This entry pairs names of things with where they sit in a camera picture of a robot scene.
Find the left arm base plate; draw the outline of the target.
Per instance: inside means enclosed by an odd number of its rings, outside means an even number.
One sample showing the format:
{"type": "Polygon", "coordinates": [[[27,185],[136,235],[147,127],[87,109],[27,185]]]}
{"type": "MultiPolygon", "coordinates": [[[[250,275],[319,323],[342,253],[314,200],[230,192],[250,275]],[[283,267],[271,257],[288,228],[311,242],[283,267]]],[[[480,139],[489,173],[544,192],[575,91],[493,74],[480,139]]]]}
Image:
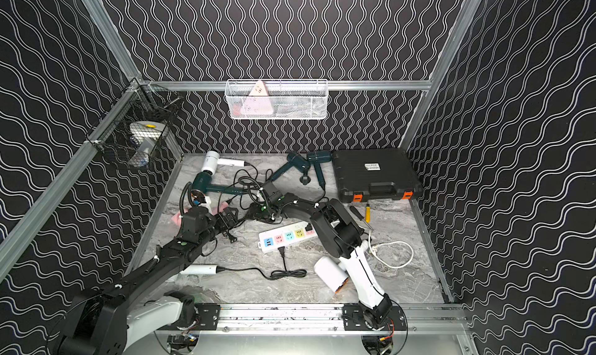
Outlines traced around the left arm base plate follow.
{"type": "Polygon", "coordinates": [[[190,331],[214,331],[220,319],[221,306],[214,303],[200,303],[194,306],[192,325],[186,330],[190,331]]]}

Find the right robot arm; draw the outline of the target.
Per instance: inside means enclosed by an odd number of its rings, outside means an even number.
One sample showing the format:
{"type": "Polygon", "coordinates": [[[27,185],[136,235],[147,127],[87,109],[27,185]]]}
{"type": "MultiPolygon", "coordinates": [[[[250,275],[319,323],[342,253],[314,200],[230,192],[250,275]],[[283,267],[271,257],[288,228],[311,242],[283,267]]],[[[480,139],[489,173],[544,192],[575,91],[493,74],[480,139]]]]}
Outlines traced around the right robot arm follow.
{"type": "Polygon", "coordinates": [[[362,229],[341,201],[323,203],[303,199],[294,193],[283,193],[271,181],[259,185],[264,204],[250,206],[249,218],[273,223],[278,218],[293,218],[309,223],[325,250],[338,259],[358,293],[365,322],[374,329],[382,328],[391,313],[393,302],[381,288],[366,260],[362,229]]]}

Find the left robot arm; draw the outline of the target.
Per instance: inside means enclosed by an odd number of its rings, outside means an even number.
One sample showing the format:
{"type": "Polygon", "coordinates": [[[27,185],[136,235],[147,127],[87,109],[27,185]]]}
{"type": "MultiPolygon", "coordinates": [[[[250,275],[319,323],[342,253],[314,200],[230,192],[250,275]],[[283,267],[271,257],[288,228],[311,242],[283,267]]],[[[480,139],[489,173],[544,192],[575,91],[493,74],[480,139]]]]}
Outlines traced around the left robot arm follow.
{"type": "Polygon", "coordinates": [[[156,247],[153,259],[121,279],[75,296],[63,318],[52,354],[121,354],[127,341],[127,316],[149,292],[203,255],[203,247],[240,222],[238,210],[226,207],[215,215],[191,207],[175,238],[156,247]]]}

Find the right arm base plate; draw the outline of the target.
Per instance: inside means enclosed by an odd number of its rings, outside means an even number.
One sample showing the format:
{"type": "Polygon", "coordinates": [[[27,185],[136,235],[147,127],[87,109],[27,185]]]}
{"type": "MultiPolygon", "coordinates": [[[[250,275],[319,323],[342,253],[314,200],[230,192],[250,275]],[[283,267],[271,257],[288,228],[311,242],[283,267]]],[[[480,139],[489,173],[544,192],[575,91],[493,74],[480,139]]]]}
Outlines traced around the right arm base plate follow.
{"type": "Polygon", "coordinates": [[[408,330],[407,317],[400,305],[379,311],[360,304],[346,304],[341,309],[341,319],[346,331],[408,330]]]}

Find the white multicolour power strip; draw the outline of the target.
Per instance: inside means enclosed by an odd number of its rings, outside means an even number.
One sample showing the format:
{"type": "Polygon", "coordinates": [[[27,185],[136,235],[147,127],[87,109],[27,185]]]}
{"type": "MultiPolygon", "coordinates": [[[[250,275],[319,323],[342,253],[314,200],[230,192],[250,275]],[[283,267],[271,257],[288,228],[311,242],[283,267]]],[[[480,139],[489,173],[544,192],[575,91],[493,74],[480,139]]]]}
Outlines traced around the white multicolour power strip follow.
{"type": "Polygon", "coordinates": [[[259,249],[264,253],[271,253],[280,247],[291,246],[317,237],[318,235],[310,223],[299,221],[283,227],[260,232],[259,249]]]}

